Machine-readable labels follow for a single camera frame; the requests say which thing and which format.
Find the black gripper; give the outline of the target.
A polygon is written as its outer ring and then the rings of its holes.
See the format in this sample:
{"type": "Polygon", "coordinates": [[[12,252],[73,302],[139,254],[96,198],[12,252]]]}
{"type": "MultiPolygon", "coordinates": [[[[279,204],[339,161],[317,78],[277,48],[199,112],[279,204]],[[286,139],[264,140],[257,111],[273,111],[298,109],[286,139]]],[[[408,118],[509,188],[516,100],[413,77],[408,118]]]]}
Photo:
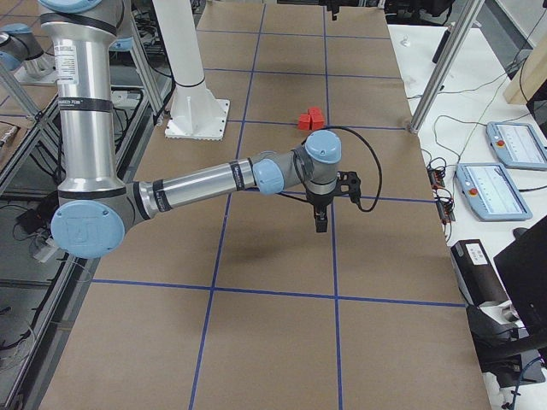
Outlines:
{"type": "Polygon", "coordinates": [[[331,13],[332,21],[336,21],[338,19],[338,13],[340,9],[340,1],[339,0],[325,0],[324,5],[326,6],[326,10],[331,13]]]}
{"type": "Polygon", "coordinates": [[[313,206],[315,218],[315,231],[326,233],[328,218],[327,206],[332,203],[334,197],[348,195],[355,205],[361,204],[361,180],[356,172],[338,171],[334,180],[326,184],[313,181],[305,183],[305,192],[308,202],[313,206]]]}

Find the third grey blue robot arm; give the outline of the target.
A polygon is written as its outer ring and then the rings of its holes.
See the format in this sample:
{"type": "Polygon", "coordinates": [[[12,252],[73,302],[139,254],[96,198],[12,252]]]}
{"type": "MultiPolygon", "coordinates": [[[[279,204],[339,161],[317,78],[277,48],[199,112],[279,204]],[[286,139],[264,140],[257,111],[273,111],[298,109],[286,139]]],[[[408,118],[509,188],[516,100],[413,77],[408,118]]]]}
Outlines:
{"type": "Polygon", "coordinates": [[[48,55],[29,26],[13,23],[1,27],[1,63],[26,85],[54,85],[55,59],[48,55]]]}

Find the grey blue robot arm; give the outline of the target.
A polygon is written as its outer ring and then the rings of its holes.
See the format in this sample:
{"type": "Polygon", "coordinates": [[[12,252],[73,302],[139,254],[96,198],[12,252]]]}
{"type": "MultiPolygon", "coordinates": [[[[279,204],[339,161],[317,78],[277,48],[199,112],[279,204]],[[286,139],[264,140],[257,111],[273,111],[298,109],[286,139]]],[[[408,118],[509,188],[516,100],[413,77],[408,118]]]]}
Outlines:
{"type": "Polygon", "coordinates": [[[96,259],[157,214],[235,191],[284,195],[301,185],[315,229],[327,228],[337,196],[361,200],[361,181],[338,165],[342,144],[329,126],[286,153],[265,151],[172,179],[136,180],[115,145],[110,49],[132,25],[127,1],[43,1],[40,23],[54,45],[65,176],[50,232],[60,249],[96,259]]]}

